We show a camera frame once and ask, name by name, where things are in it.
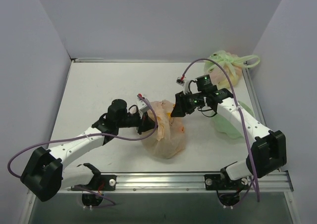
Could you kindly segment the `translucent orange banana-print bag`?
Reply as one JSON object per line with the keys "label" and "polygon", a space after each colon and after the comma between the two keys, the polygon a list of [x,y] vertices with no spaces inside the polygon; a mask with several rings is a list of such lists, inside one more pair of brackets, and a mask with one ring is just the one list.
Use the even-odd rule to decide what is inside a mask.
{"label": "translucent orange banana-print bag", "polygon": [[171,116],[174,104],[168,100],[154,101],[150,104],[157,116],[158,128],[141,143],[152,156],[170,159],[186,147],[183,119]]}

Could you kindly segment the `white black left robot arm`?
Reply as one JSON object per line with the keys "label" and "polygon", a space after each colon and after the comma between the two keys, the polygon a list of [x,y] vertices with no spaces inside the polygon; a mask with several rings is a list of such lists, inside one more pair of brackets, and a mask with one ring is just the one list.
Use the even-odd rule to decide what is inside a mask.
{"label": "white black left robot arm", "polygon": [[37,148],[21,175],[21,182],[42,202],[71,186],[77,189],[85,186],[89,190],[98,188],[102,175],[92,164],[81,164],[71,172],[64,170],[89,151],[118,139],[121,128],[135,127],[138,134],[149,132],[152,135],[158,128],[158,118],[156,115],[149,117],[148,111],[153,112],[154,109],[142,96],[138,96],[136,106],[136,112],[130,113],[124,100],[113,100],[107,112],[81,135],[58,140],[58,145],[50,149]]}

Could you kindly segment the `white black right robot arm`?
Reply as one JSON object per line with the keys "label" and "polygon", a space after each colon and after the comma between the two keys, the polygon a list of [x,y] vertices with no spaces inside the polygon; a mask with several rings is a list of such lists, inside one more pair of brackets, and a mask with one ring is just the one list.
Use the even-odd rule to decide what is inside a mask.
{"label": "white black right robot arm", "polygon": [[191,81],[180,77],[177,84],[183,91],[175,95],[172,117],[184,117],[196,109],[208,107],[227,119],[246,139],[248,156],[222,169],[219,182],[226,189],[236,185],[237,180],[248,176],[261,178],[287,163],[286,137],[280,131],[272,131],[250,115],[228,89],[218,89],[207,76],[193,82],[198,91],[190,91]]}

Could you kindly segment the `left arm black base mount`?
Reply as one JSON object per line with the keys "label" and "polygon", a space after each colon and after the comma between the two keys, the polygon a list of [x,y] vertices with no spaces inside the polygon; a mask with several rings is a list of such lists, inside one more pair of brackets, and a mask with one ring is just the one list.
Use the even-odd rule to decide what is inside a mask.
{"label": "left arm black base mount", "polygon": [[116,189],[117,176],[115,174],[101,174],[94,176],[86,185],[77,185],[71,187],[72,191],[79,191],[80,187],[92,191],[114,191]]}

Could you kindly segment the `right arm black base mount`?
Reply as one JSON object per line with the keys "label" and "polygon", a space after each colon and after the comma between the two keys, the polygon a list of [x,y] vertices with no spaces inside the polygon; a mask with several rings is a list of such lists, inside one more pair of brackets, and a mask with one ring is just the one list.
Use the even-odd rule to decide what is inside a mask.
{"label": "right arm black base mount", "polygon": [[248,180],[245,178],[231,180],[219,172],[207,173],[204,175],[205,189],[208,191],[239,191],[248,187]]}

